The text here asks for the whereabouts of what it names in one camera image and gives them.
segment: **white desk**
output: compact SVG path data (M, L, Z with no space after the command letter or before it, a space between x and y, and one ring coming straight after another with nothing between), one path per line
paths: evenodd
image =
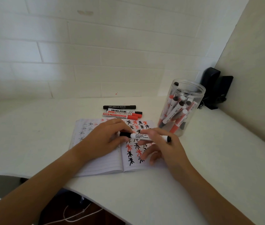
M103 105L137 105L157 122L165 97L2 100L0 174L31 177L67 151L75 121ZM197 110L181 142L194 167L256 224L265 224L265 142L220 110ZM74 178L66 186L134 224L206 224L167 170Z

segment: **forearm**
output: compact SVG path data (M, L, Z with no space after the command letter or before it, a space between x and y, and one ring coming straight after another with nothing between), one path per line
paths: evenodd
M86 161L73 148L10 192L0 200L0 224L32 224L52 197Z
M195 169L190 166L179 182L211 225L254 225L235 206L228 202Z

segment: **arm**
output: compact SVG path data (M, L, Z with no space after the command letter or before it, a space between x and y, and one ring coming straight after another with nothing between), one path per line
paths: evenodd
M112 135L131 132L121 119L98 125L84 140L0 200L0 224L32 224L54 195L89 160L114 150L127 137Z
M150 158L150 163L153 164L155 160L163 158L173 177L187 190L209 224L254 225L195 170L176 135L159 128L143 130L142 133L148 134L156 144L150 146L141 159L146 159L153 153ZM171 136L172 142L166 143L160 135ZM138 144L151 142L138 141Z

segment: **open notebook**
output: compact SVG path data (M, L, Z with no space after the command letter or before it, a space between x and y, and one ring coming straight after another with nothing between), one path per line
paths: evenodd
M105 119L80 119L76 121L75 128L72 134L69 149L83 140L97 125L105 122L111 118ZM130 128L137 132L142 129L153 128L152 121L134 121L123 119L123 121L130 126ZM140 155L143 154L151 144L137 145L138 139L131 139L128 142L118 146L111 153L88 162L77 174L78 176L119 173L125 171L134 171L139 169L147 169L149 165L149 158L141 160ZM156 166L164 166L163 161L158 161Z

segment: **white brick wall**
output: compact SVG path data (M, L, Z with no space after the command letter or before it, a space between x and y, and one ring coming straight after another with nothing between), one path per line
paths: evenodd
M0 99L165 95L214 67L248 0L0 0Z

